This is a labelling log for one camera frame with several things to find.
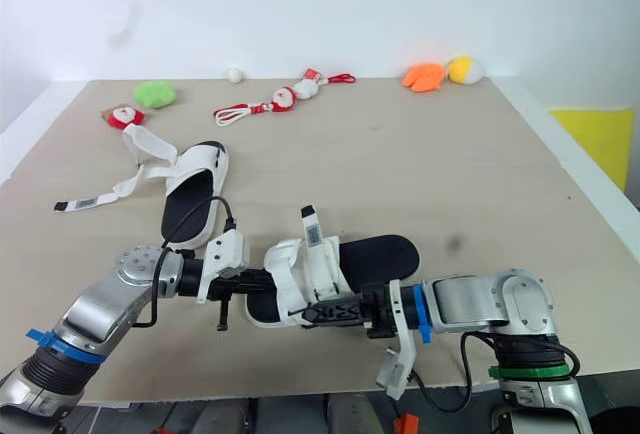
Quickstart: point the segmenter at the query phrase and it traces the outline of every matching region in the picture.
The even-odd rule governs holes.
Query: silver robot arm
[[[31,330],[36,352],[0,386],[0,432],[56,432],[58,420],[78,403],[97,372],[151,301],[153,273],[162,249],[123,252],[111,273],[86,289],[51,332]],[[167,252],[159,297],[173,297],[184,259]]]
[[[514,407],[568,412],[581,434],[591,434],[580,389],[557,343],[553,301],[544,280],[511,269],[491,277],[425,281],[423,290],[436,333],[488,329],[499,366],[492,368],[504,401]]]

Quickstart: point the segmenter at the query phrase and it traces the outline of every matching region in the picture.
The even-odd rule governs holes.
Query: blue tape
[[[87,364],[102,364],[107,360],[107,356],[98,356],[97,354],[91,354],[78,349],[77,347],[67,344],[52,331],[40,332],[36,329],[31,329],[27,332],[27,337],[33,339],[38,343],[40,347],[52,347],[56,351],[64,354],[76,361],[85,362]]]
[[[424,301],[424,295],[422,294],[422,285],[415,284],[413,286],[413,298],[416,303],[416,311],[418,311],[418,329],[422,335],[423,344],[431,344],[431,324],[427,317],[427,306]]]

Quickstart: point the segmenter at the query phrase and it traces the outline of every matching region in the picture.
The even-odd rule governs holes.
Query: green ring
[[[500,367],[491,366],[489,376],[493,379],[548,379],[550,377],[566,377],[571,371],[565,363],[553,367]]]

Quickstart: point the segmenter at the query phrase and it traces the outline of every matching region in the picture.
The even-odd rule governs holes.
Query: table surface
[[[131,103],[136,83],[90,83],[0,189],[0,372],[32,353],[24,333],[53,327],[121,251],[160,243],[161,181],[115,204],[52,210],[135,172],[100,112]],[[532,269],[549,284],[561,340],[579,354],[583,373],[640,367],[640,266],[491,81],[427,94],[397,80],[331,85],[289,113],[226,128],[212,110],[267,99],[283,81],[174,85],[177,102],[150,112],[146,126],[179,149],[206,140],[227,146],[223,194],[251,242],[253,266],[269,246],[302,236],[299,209],[313,203],[326,235],[411,239],[421,268],[407,283]],[[219,215],[218,229],[223,221]],[[384,348],[397,342],[368,340],[360,328],[259,329],[246,320],[241,296],[225,333],[215,329],[217,304],[159,304],[158,325],[125,337],[85,402],[374,389]],[[474,380],[486,382],[493,356],[471,344]],[[457,335],[418,349],[425,383],[462,384]]]

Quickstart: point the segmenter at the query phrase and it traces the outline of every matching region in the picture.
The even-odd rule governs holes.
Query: orange plush toy
[[[409,69],[407,77],[402,81],[404,87],[410,87],[415,92],[440,89],[444,79],[445,69],[440,64],[419,64]]]

